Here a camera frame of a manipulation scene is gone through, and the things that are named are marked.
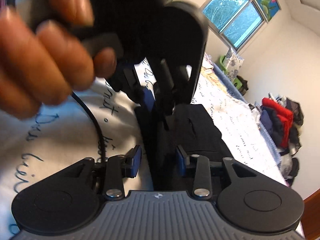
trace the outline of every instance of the window frame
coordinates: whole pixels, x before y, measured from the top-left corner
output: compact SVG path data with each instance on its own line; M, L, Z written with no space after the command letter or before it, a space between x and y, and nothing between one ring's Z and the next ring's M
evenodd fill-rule
M200 7L201 11L204 10L204 8L211 2L212 0L206 0L205 3ZM278 0L276 0L279 6L279 10L281 10L280 4ZM238 48L236 48L233 43L224 35L225 30L236 20L237 16L240 15L240 13L247 8L250 3L255 7L257 10L257 13L262 18L262 22L259 24L258 27L256 27L254 30L251 31L251 33L248 34L247 38L244 39L244 41L239 45ZM210 21L209 21L209 28L217 35L219 38L227 45L232 48L234 48L237 52L239 52L249 41L250 39L260 30L260 28L265 24L269 23L267 17L263 13L259 3L257 0L247 0L231 17L230 19L225 23L225 25L221 28L221 31Z

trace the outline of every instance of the window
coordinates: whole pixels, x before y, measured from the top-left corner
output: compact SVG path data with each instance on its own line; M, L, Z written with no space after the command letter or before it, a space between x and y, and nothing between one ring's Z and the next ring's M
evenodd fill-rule
M215 33L239 50L279 9L276 0L208 0L203 13Z

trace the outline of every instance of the ceiling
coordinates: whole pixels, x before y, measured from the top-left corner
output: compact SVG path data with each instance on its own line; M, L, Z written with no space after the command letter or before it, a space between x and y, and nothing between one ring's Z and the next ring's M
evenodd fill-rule
M292 18L320 36L320 0L285 0Z

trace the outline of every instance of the pile of clothes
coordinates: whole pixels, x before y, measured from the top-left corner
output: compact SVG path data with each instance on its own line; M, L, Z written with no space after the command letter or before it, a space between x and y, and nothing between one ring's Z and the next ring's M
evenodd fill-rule
M260 122L268 131L281 155L281 173L289 186L299 171L299 160L293 157L301 148L299 140L303 125L303 112L300 104L287 97L262 99L262 105L255 107L260 112Z

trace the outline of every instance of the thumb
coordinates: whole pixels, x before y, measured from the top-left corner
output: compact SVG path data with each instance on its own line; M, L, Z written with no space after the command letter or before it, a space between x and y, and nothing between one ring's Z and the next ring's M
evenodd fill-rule
M49 0L52 8L68 22L92 26L94 16L90 0Z

